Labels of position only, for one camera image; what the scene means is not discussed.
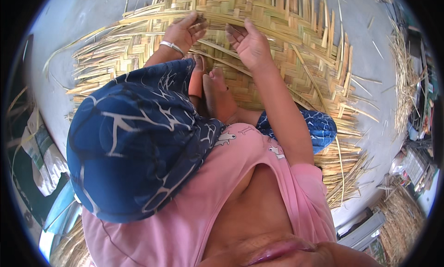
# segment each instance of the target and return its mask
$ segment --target straw pile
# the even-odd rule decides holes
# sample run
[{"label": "straw pile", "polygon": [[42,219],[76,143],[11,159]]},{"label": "straw pile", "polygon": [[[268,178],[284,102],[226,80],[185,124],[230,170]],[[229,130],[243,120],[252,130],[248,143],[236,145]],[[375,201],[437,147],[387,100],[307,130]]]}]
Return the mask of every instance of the straw pile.
[{"label": "straw pile", "polygon": [[378,207],[386,217],[379,229],[388,266],[399,266],[413,247],[424,224],[424,217],[416,202],[402,186],[385,201],[381,198]]},{"label": "straw pile", "polygon": [[49,262],[54,267],[82,267],[89,260],[91,256],[86,247],[82,217],[79,216],[74,227],[51,253]]},{"label": "straw pile", "polygon": [[396,97],[395,130],[398,135],[404,133],[407,127],[408,116],[413,107],[416,108],[416,86],[422,80],[413,68],[413,59],[405,46],[404,36],[395,21],[390,19],[393,26],[390,50],[395,58],[396,70]]},{"label": "straw pile", "polygon": [[262,110],[263,105],[251,73],[225,37],[225,24],[242,26],[248,17],[267,35],[275,64],[295,102],[306,109],[326,112],[336,122],[339,141],[315,156],[316,164],[324,170],[330,206],[340,206],[342,200],[352,197],[364,162],[356,154],[361,148],[348,142],[363,136],[356,129],[355,115],[376,119],[350,106],[358,100],[350,94],[354,90],[350,85],[352,46],[343,29],[339,45],[333,44],[335,12],[331,12],[330,20],[325,0],[320,0],[319,12],[314,11],[314,0],[153,0],[150,6],[127,12],[122,20],[56,51],[45,69],[49,60],[65,48],[97,40],[73,53],[77,61],[73,76],[79,83],[67,93],[75,95],[77,108],[86,96],[111,79],[142,68],[158,49],[166,28],[193,9],[207,19],[209,27],[191,52],[207,58],[208,70],[223,68],[235,100],[245,109]]}]

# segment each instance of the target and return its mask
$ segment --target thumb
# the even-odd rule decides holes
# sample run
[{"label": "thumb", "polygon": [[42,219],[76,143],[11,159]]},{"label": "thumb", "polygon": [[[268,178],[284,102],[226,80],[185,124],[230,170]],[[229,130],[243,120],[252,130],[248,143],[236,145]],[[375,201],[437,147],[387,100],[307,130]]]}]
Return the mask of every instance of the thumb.
[{"label": "thumb", "polygon": [[245,29],[247,29],[248,31],[248,34],[259,35],[261,33],[249,18],[245,18],[244,24],[245,24]]},{"label": "thumb", "polygon": [[178,24],[181,27],[188,29],[188,27],[190,27],[194,23],[194,21],[196,21],[196,19],[197,19],[197,12],[192,11],[189,15],[186,16],[186,18],[181,20]]}]

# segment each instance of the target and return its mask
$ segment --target cloth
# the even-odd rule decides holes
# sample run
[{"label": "cloth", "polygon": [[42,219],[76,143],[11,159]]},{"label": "cloth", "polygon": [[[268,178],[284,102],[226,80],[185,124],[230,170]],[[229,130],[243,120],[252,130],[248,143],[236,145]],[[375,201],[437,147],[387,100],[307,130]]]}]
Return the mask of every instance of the cloth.
[{"label": "cloth", "polygon": [[97,266],[196,266],[219,211],[257,164],[267,164],[276,175],[296,236],[336,242],[319,168],[290,166],[276,140],[236,123],[224,130],[196,176],[150,218],[114,224],[84,209],[83,229],[92,259]]},{"label": "cloth", "polygon": [[[300,110],[302,116],[307,123],[308,130],[310,131],[311,143],[313,145],[313,153],[319,153],[326,148],[336,138],[337,129],[334,120],[327,114],[311,111]],[[268,122],[266,111],[262,112],[259,117],[256,128],[264,135],[278,140],[274,135],[271,125]]]},{"label": "cloth", "polygon": [[57,188],[68,165],[46,129],[39,110],[34,108],[23,131],[21,146],[32,159],[32,178],[43,196]]},{"label": "cloth", "polygon": [[224,125],[188,99],[193,59],[111,80],[86,97],[69,129],[71,182],[84,207],[108,222],[153,215],[196,174]]}]

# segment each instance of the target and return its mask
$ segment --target chest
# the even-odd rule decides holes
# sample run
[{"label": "chest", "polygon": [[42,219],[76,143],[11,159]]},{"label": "chest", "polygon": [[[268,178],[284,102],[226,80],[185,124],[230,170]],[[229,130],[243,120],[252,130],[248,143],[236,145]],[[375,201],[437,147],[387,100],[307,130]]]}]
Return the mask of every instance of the chest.
[{"label": "chest", "polygon": [[269,166],[259,164],[244,176],[219,212],[203,259],[233,242],[269,231],[293,232],[276,176]]}]

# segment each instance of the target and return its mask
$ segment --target hand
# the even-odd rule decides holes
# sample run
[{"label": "hand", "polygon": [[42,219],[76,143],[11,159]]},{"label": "hand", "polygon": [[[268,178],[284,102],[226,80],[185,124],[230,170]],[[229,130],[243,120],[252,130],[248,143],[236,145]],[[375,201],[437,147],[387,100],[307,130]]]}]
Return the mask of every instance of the hand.
[{"label": "hand", "polygon": [[245,19],[245,28],[227,24],[225,34],[230,44],[239,54],[242,63],[252,73],[267,64],[274,65],[267,38],[256,29],[249,19]]},{"label": "hand", "polygon": [[175,20],[165,31],[164,41],[174,43],[186,54],[191,46],[205,35],[208,22],[204,18],[197,18],[196,11],[186,18]]}]

